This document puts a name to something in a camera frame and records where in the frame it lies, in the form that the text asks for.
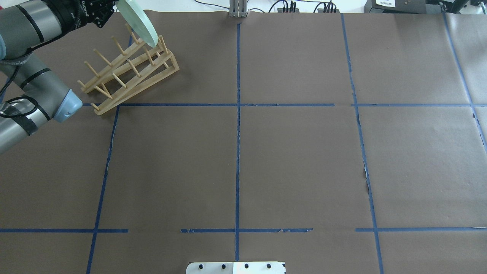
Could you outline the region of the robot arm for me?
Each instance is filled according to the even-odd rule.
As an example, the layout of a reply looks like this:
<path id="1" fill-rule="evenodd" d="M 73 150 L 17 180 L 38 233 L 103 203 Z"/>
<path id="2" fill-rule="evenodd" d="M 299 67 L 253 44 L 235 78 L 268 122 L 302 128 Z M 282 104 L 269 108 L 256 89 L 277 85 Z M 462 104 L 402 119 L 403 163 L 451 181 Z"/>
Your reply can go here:
<path id="1" fill-rule="evenodd" d="M 1 10 L 0 67 L 7 76 L 1 94 L 13 83 L 23 91 L 1 103 L 2 154 L 48 121 L 66 121 L 83 105 L 35 50 L 88 23 L 102 28 L 116 4 L 116 0 L 28 0 Z"/>

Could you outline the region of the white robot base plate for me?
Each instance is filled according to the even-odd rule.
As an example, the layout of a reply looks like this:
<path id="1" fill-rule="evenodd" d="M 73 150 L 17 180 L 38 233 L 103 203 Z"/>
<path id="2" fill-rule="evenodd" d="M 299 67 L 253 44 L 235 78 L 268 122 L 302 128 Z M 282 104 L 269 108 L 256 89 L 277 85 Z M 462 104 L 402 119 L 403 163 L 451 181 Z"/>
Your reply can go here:
<path id="1" fill-rule="evenodd" d="M 285 274 L 286 265 L 279 261 L 193 262 L 186 274 Z"/>

